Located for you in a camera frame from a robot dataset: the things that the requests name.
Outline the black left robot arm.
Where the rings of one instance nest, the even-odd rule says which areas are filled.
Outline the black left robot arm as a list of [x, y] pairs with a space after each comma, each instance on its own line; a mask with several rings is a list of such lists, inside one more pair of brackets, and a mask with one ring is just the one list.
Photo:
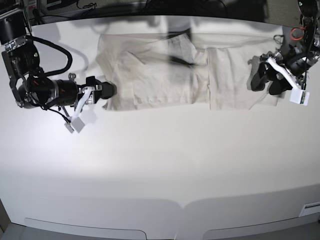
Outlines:
[[284, 67], [293, 75], [293, 81], [302, 90], [306, 89], [308, 70], [320, 59], [320, 2], [318, 0], [299, 0], [300, 23], [302, 27], [294, 27], [290, 32], [287, 46], [260, 56], [258, 70], [251, 80], [252, 91], [262, 91], [270, 83], [268, 93], [280, 95], [292, 91], [293, 87], [285, 77], [271, 67], [267, 59]]

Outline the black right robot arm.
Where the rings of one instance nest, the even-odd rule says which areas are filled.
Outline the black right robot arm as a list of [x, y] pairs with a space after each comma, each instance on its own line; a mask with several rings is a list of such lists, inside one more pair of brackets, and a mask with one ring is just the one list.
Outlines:
[[86, 104], [106, 100], [109, 111], [209, 104], [213, 110], [252, 108], [266, 91], [254, 91], [251, 81], [259, 58], [275, 47], [270, 37], [231, 33], [101, 34], [95, 62], [104, 80], [76, 75], [67, 80], [51, 76], [67, 72], [71, 53], [20, 28], [3, 36], [2, 57], [10, 88], [21, 108], [74, 107], [71, 124]]

